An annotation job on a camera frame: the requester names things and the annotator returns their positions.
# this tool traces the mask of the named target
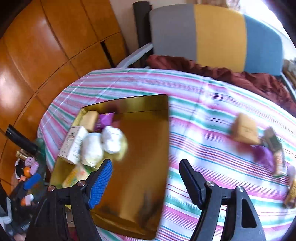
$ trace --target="metal bolt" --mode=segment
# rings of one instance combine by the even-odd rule
[[[238,191],[240,191],[240,192],[243,192],[243,191],[244,191],[244,188],[241,187],[241,186],[238,186],[237,189],[238,189]]]
[[[49,192],[52,192],[54,189],[55,189],[54,186],[49,186],[49,187],[47,188],[47,190],[48,190]]]
[[[207,186],[213,187],[215,186],[215,183],[213,181],[207,181]]]
[[[78,183],[77,183],[77,185],[79,186],[79,187],[83,187],[84,185],[86,184],[86,182],[85,181],[79,181]]]

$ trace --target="striped tablecloth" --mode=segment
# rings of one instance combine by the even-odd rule
[[[239,112],[253,118],[259,134],[272,126],[281,138],[286,165],[294,162],[296,120],[276,104],[239,87],[179,71],[108,69],[93,71],[68,86],[40,121],[38,137],[46,144],[46,160],[54,167],[59,149],[80,108],[122,97],[167,94],[170,108],[169,174],[162,218],[155,240],[189,240],[201,211],[191,203],[179,174],[188,159],[206,180],[221,187],[247,190],[266,239],[279,240],[296,210],[282,207],[288,177],[272,173],[253,161],[249,145],[234,142],[229,130]],[[226,207],[221,206],[214,240],[220,240]],[[98,228],[102,240],[136,240]]]

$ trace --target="golden tray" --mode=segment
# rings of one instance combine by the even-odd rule
[[[105,101],[83,107],[72,126],[90,110],[115,112],[127,138],[127,152],[113,161],[113,174],[100,203],[91,210],[95,225],[124,236],[150,240],[156,236],[169,167],[167,95]],[[75,166],[58,158],[50,185],[61,188]]]

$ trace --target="chair armrest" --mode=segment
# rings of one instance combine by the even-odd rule
[[[152,48],[152,43],[144,45],[143,47],[137,49],[135,52],[127,56],[124,60],[122,60],[116,68],[128,68],[128,66],[139,60],[144,54],[146,54]]]
[[[290,92],[292,99],[294,100],[294,102],[296,102],[296,94],[295,94],[295,91],[294,91],[290,81],[287,80],[286,76],[283,73],[281,73],[281,77],[282,77],[282,80],[283,80],[285,86],[287,87],[288,91]]]

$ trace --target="maroon fabric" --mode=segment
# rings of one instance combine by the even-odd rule
[[[296,103],[291,98],[290,93],[286,91],[280,81],[270,74],[234,73],[228,68],[201,67],[193,60],[155,54],[150,55],[146,62],[153,69],[179,70],[186,73],[211,77],[215,80],[239,86],[269,99],[296,117]]]

